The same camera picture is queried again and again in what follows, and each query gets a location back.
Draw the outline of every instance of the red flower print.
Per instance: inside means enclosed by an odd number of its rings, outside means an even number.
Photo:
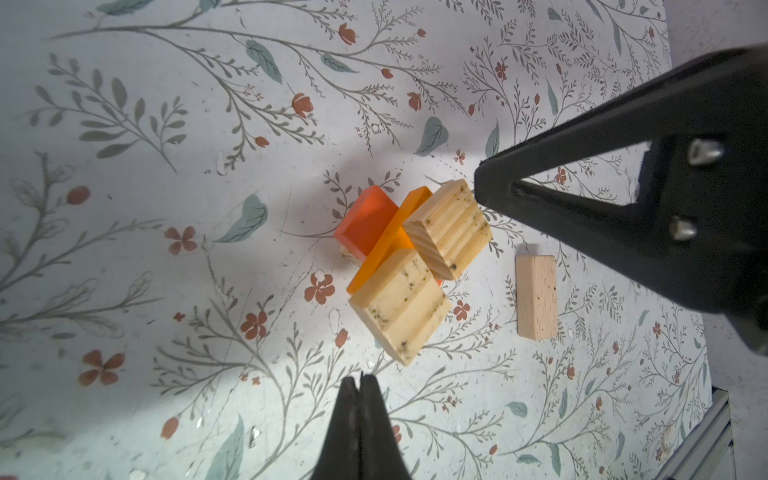
[[[467,312],[469,311],[469,304],[464,303],[461,300],[458,301],[458,306],[453,309],[453,314],[456,315],[456,319],[461,322],[467,319]]]
[[[160,437],[163,439],[170,439],[176,433],[176,429],[179,428],[179,419],[176,417],[170,417],[165,424],[163,424],[163,431],[160,432]]]
[[[264,323],[266,323],[265,311],[260,311],[259,316],[249,313],[245,315],[245,322],[243,322],[243,325],[240,325],[240,331],[245,332],[245,338],[248,340],[255,339],[256,335],[259,338],[264,338],[266,336]]]
[[[408,106],[416,111],[419,111],[422,109],[422,98],[419,97],[419,94],[412,91],[408,94],[408,96],[411,98],[408,100]]]
[[[462,151],[460,151],[460,150],[457,150],[456,151],[456,156],[453,157],[453,161],[458,162],[460,165],[463,165],[464,164],[464,160],[466,160],[466,159],[467,159],[467,156],[465,154],[463,154]]]
[[[291,107],[293,107],[293,111],[296,112],[297,115],[299,115],[301,118],[306,118],[306,114],[310,113],[312,110],[315,109],[315,106],[312,105],[312,101],[309,97],[305,96],[302,93],[296,94],[295,97],[293,97],[293,100],[290,102]]]
[[[124,353],[115,353],[109,357],[107,362],[101,361],[101,352],[99,350],[92,350],[83,355],[83,363],[86,365],[94,366],[96,369],[83,372],[78,377],[78,382],[82,386],[89,386],[98,377],[101,383],[104,385],[112,385],[117,382],[118,375],[115,372],[109,372],[109,370],[119,369],[123,363],[125,363]]]
[[[554,176],[554,181],[558,182],[560,185],[565,185],[565,181],[568,179],[568,177],[565,175],[565,169],[562,167],[558,168],[558,174]]]
[[[346,343],[346,337],[349,335],[345,329],[341,329],[339,331],[339,334],[336,335],[336,346],[341,348],[344,346],[344,343]]]
[[[507,71],[507,65],[504,65],[503,63],[497,61],[496,62],[496,76],[501,78],[501,79],[503,79],[503,80],[506,80],[507,79],[506,71]]]
[[[320,305],[326,304],[326,298],[333,295],[336,292],[336,288],[331,285],[333,283],[333,277],[326,274],[322,282],[317,281],[317,275],[315,273],[310,277],[312,286],[304,290],[304,300],[311,302],[312,298],[317,300]]]
[[[70,205],[80,205],[84,203],[90,196],[91,191],[88,189],[88,187],[75,187],[67,194],[67,203]]]
[[[339,37],[341,37],[341,39],[344,40],[344,43],[346,43],[347,45],[351,45],[355,43],[357,34],[351,28],[347,28],[346,23],[342,23],[341,26],[339,27]]]
[[[192,250],[196,249],[197,243],[191,240],[191,238],[194,237],[194,234],[194,227],[185,228],[183,235],[179,235],[179,230],[176,230],[173,227],[165,230],[166,238],[177,240],[173,242],[170,247],[168,247],[168,251],[173,255],[178,255],[179,252],[181,252],[181,247],[184,247],[187,252],[191,252]]]

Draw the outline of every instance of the beech wood block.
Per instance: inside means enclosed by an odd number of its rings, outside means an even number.
[[[451,309],[451,301],[414,249],[399,249],[349,305],[393,359],[409,365]]]
[[[466,180],[443,184],[403,224],[436,278],[457,280],[493,239]]]
[[[515,258],[518,335],[531,340],[549,339],[558,333],[558,279],[551,255]]]

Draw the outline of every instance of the light wood block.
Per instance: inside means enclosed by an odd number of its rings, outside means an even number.
[[[348,293],[351,294],[360,290],[360,287],[368,281],[381,264],[384,263],[384,260],[388,259],[395,250],[413,248],[413,243],[408,238],[406,231],[402,229],[402,223],[431,196],[432,192],[427,187],[421,187],[409,193],[406,199],[402,201],[402,205],[400,205],[395,216],[389,221],[389,225],[384,229],[384,233],[379,237],[379,241],[376,242],[373,250],[366,257],[366,261],[362,263],[360,270],[357,271],[355,278],[352,279],[352,282],[346,288]]]
[[[396,250],[349,299],[384,350],[409,365],[452,305],[414,249]]]
[[[518,335],[531,340],[558,333],[558,279],[551,255],[515,258],[518,298]]]
[[[435,274],[457,280],[493,239],[466,180],[443,184],[403,228]]]

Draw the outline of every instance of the stack of blocks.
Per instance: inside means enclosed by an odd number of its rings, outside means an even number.
[[[458,279],[492,235],[465,180],[434,195],[417,188],[400,208],[387,200],[377,186],[365,190],[334,237],[362,261],[347,288],[350,305],[407,366],[452,307],[440,283]]]

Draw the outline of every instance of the leaf print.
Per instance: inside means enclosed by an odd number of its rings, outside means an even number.
[[[38,95],[40,95],[40,98],[42,98],[45,103],[49,103],[53,105],[53,101],[51,100],[51,95],[48,93],[47,90],[45,90],[43,87],[38,85],[35,87],[35,91],[38,92]]]
[[[214,240],[214,242],[242,242],[250,237],[253,232],[258,230],[259,227],[264,225],[266,216],[266,205],[262,204],[261,200],[259,200],[259,197],[256,195],[250,195],[243,202],[243,214],[240,219],[230,227],[229,231],[227,231],[223,237],[219,240]]]
[[[616,458],[614,458],[614,462],[621,457],[622,450],[624,450],[624,433],[619,432],[618,447],[616,448]]]
[[[136,106],[134,107],[134,118],[136,121],[139,121],[141,117],[144,116],[144,99],[139,98],[138,101],[136,101]]]
[[[170,417],[163,424],[163,430],[160,432],[160,437],[163,439],[169,440],[170,437],[174,436],[174,433],[176,433],[176,429],[178,428],[179,428],[179,418]]]
[[[507,404],[507,407],[512,411],[512,414],[524,419],[528,416],[528,406],[523,402],[511,402]]]
[[[558,98],[554,96],[554,92],[552,91],[552,86],[549,84],[549,80],[547,80],[547,95],[549,96],[549,104],[552,106],[552,114],[557,115]]]
[[[422,144],[414,155],[426,157],[433,150],[448,141],[448,130],[442,126],[442,122],[437,117],[430,117],[424,125],[424,134],[422,135]]]
[[[643,326],[643,322],[645,321],[645,316],[648,314],[650,310],[643,310],[643,312],[640,314],[640,319],[637,321],[637,326]]]
[[[187,138],[187,135],[176,135],[175,137],[171,137],[171,138],[167,139],[165,141],[165,143],[166,144],[178,145],[178,144],[180,144],[181,142],[184,141],[184,138]]]
[[[131,148],[133,144],[138,142],[138,140],[134,140],[129,144],[112,144],[109,147],[102,148],[98,152],[96,152],[96,158],[111,158],[115,157],[124,151],[126,151],[128,148]]]
[[[554,473],[558,474],[558,477],[560,476],[560,450],[558,448],[557,443],[548,443],[549,449],[552,451],[552,469],[554,469]]]
[[[341,61],[337,60],[336,58],[332,57],[331,54],[327,54],[327,53],[324,54],[322,57],[320,57],[320,60],[323,62],[323,64],[326,67],[330,68],[333,71],[341,71],[341,72],[346,72],[346,73],[357,73],[357,70],[351,69],[346,64],[344,64]]]
[[[124,133],[125,133],[125,130],[121,132],[117,132],[116,134],[111,134],[107,131],[89,130],[80,136],[80,140],[81,141],[109,141],[122,136],[122,134]]]
[[[216,8],[221,3],[221,0],[200,0],[200,11],[207,12],[212,8]]]
[[[125,91],[125,85],[118,78],[112,78],[112,95],[122,111],[128,99],[128,93]]]
[[[561,22],[563,21],[563,19],[560,18],[560,15],[552,7],[547,8],[547,15],[549,15],[550,20],[559,20]]]
[[[258,41],[249,40],[245,42],[246,53],[255,61],[269,78],[272,78],[279,84],[283,84],[283,76],[280,69],[275,64],[275,59],[266,47]]]
[[[563,398],[560,400],[560,410],[558,411],[558,413],[560,414],[560,418],[563,418],[567,411],[568,411],[568,389],[564,389]]]
[[[152,0],[117,0],[116,2],[102,3],[96,9],[107,15],[119,16],[133,13],[149,5]]]
[[[619,30],[619,26],[614,19],[611,19],[611,21],[614,23],[614,41],[616,42],[616,49],[619,51],[619,55],[621,55],[621,30]]]
[[[592,11],[594,12],[594,14],[598,16],[600,21],[605,23],[605,20],[603,20],[603,16],[600,15],[600,12],[598,11],[598,7],[594,6],[594,3],[592,3],[592,0],[586,0],[586,2],[587,2],[587,5],[589,5],[590,8],[592,8]]]
[[[236,480],[243,462],[243,419],[237,416],[237,426],[210,463],[205,480]]]
[[[525,463],[526,465],[530,465],[532,463],[541,463],[541,460],[534,457],[533,455],[526,453],[518,457],[518,463]]]
[[[584,390],[584,394],[586,396],[589,396],[589,392],[592,391],[592,386],[594,385],[594,379],[590,380],[590,382],[587,384],[587,388]]]
[[[496,128],[491,131],[488,140],[485,142],[485,156],[490,158],[498,153],[498,120]]]

